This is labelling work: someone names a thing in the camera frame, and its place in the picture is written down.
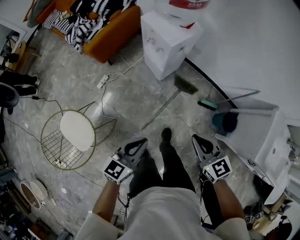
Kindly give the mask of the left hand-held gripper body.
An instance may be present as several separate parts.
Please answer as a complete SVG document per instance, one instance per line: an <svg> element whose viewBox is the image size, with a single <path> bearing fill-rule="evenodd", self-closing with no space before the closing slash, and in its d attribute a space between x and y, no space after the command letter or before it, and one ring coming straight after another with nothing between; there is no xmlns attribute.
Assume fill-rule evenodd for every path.
<svg viewBox="0 0 300 240"><path fill-rule="evenodd" d="M134 173L147 145L148 139L145 137L133 137L123 141L104 164L104 176L117 185L121 184Z"/></svg>

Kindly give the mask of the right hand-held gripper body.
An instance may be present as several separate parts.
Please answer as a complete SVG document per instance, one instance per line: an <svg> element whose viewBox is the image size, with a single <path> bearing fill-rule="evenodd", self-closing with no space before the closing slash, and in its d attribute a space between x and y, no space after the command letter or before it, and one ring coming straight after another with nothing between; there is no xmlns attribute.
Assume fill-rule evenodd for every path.
<svg viewBox="0 0 300 240"><path fill-rule="evenodd" d="M232 173L228 156L220 148L215 138L206 135L192 135L192 144L199 158L200 181L219 182Z"/></svg>

